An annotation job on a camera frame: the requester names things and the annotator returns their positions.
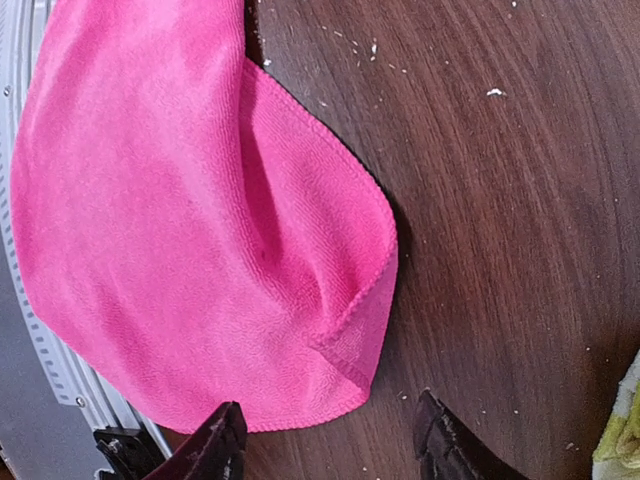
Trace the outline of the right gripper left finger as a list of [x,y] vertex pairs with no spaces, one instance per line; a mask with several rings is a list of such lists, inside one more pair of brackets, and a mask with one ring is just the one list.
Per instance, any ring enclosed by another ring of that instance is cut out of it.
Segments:
[[224,402],[144,480],[244,478],[247,424],[237,402]]

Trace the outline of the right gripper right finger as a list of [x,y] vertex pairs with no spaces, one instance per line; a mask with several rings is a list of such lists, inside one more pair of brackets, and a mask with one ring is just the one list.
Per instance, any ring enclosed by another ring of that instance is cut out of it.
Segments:
[[525,476],[493,453],[429,389],[419,396],[413,445],[426,480],[525,480]]

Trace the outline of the pink microfibre towel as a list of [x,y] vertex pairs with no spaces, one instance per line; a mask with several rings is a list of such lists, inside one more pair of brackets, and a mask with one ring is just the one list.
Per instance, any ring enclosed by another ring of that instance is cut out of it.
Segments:
[[247,58],[242,2],[58,2],[22,119],[64,331],[139,411],[190,433],[235,401],[261,432],[368,400],[393,213]]

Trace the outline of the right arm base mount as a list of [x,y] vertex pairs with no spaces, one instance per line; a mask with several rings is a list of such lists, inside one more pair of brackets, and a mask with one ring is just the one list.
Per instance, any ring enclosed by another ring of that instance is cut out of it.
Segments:
[[94,474],[99,480],[144,479],[167,457],[160,446],[145,429],[125,429],[109,427],[95,430],[93,438],[96,449],[108,462]]

